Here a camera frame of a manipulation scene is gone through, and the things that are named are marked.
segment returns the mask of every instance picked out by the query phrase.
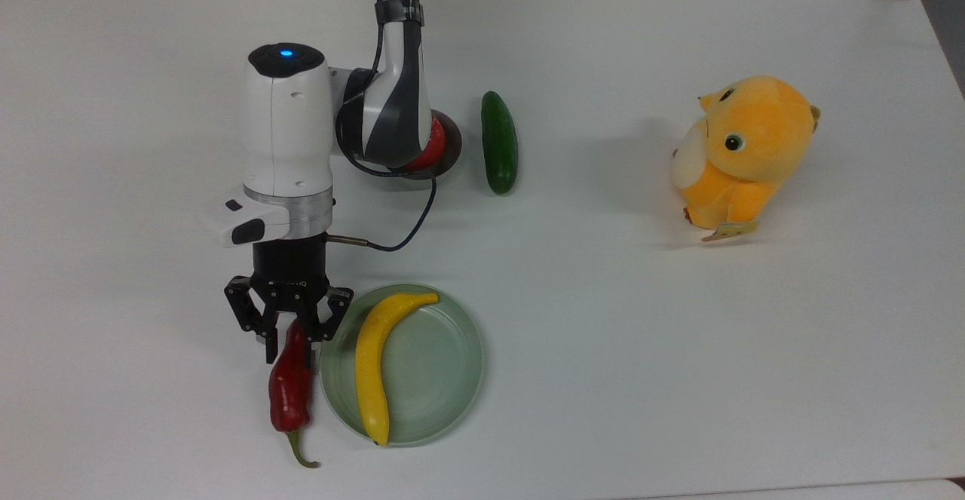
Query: banana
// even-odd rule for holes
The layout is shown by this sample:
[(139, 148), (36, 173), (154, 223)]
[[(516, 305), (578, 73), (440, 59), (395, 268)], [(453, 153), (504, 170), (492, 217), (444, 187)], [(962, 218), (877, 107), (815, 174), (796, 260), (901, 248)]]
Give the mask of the banana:
[(376, 304), (355, 343), (355, 392), (365, 432), (377, 445), (389, 443), (389, 403), (382, 386), (382, 349), (392, 328), (420, 305), (435, 304), (435, 293), (398, 293)]

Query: plate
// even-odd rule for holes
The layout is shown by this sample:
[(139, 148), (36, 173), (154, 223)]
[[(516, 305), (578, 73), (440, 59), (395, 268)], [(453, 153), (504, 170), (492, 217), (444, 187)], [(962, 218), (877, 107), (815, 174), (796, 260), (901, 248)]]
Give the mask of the plate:
[(483, 341), (472, 318), (448, 294), (423, 284), (379, 287), (352, 302), (335, 338), (321, 348), (318, 374), (325, 400), (356, 434), (369, 439), (355, 394), (355, 342), (369, 311), (395, 293), (436, 293), (437, 304), (407, 315), (382, 352), (389, 403), (389, 445), (430, 442), (452, 429), (483, 383)]

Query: green cucumber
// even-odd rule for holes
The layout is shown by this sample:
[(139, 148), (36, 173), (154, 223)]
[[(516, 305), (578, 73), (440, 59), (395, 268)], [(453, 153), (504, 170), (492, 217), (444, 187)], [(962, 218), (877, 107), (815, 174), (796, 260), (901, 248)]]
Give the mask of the green cucumber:
[(497, 195), (513, 190), (519, 170), (519, 146), (516, 125), (502, 97), (494, 91), (482, 96), (482, 157), (486, 163), (486, 181)]

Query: stuffed animal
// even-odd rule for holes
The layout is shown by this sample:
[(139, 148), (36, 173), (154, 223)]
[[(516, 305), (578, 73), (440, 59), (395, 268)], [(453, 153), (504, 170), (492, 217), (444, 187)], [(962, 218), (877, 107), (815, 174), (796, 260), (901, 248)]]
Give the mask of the stuffed animal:
[(797, 170), (820, 110), (778, 78), (755, 76), (700, 97), (706, 115), (673, 152), (673, 184), (703, 229), (750, 222)]

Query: plush toy ear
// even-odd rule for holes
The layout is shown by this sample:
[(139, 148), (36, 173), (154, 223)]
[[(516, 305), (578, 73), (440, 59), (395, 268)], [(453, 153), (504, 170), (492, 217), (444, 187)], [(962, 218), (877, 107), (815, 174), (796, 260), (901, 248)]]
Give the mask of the plush toy ear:
[(821, 111), (816, 106), (811, 106), (810, 115), (811, 115), (811, 118), (814, 118), (814, 129), (811, 129), (811, 132), (814, 132), (817, 130), (818, 119), (821, 119)]

